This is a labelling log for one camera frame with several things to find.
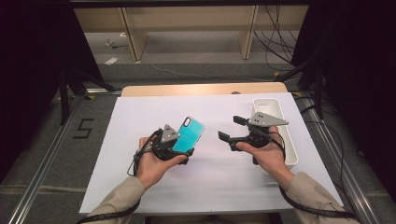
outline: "white plastic container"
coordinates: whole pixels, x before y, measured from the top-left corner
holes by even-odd
[[[282,108],[277,99],[256,99],[253,102],[253,114],[262,112],[279,119],[287,120],[283,117]],[[286,160],[285,163],[291,169],[298,162],[297,153],[290,139],[288,125],[277,126],[280,135],[285,141]]]

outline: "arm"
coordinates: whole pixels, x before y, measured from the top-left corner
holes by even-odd
[[[146,141],[147,138],[141,138],[139,146],[142,147]],[[129,176],[116,186],[103,201],[88,214],[88,217],[125,211],[134,206],[147,189],[161,180],[168,169],[181,163],[185,159],[186,156],[176,156],[172,160],[161,161],[152,152],[146,152],[139,162],[136,177]],[[126,216],[93,223],[126,224],[129,223],[130,219],[131,216]]]
[[[271,127],[270,133],[277,133],[277,127]],[[273,134],[273,138],[278,143],[281,142],[277,134]],[[283,153],[275,143],[271,142],[263,148],[255,148],[243,142],[237,143],[236,146],[254,156],[260,167],[267,171],[295,202],[316,209],[344,211],[334,197],[307,174],[294,175],[286,166]],[[354,219],[320,217],[298,209],[295,211],[303,223],[358,223]]]

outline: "person's left hand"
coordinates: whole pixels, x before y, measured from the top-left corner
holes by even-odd
[[[142,147],[147,140],[147,137],[140,138],[139,147]],[[146,152],[140,159],[139,167],[137,168],[137,178],[143,183],[145,189],[149,189],[163,178],[163,175],[169,168],[181,163],[185,159],[187,159],[186,156],[180,155],[169,161],[162,161],[154,153]]]

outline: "blue phone case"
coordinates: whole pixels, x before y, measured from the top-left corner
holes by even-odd
[[[204,128],[204,125],[198,120],[193,119],[192,117],[186,117],[178,130],[180,137],[173,146],[173,150],[178,152],[187,152],[194,148],[195,144],[201,137]]]

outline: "beige sleeve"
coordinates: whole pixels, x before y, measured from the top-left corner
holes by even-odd
[[[295,202],[322,210],[344,211],[344,208],[334,199],[334,197],[323,188],[317,181],[306,173],[297,174],[288,188],[288,196]],[[308,214],[298,209],[294,209],[302,223],[326,223],[326,224],[352,224],[359,223],[354,219],[320,217]]]
[[[116,186],[102,202],[88,214],[88,217],[124,211],[134,206],[145,193],[142,182],[137,177],[129,176],[122,183]],[[131,216],[113,218],[93,223],[100,224],[121,224],[129,223]]]

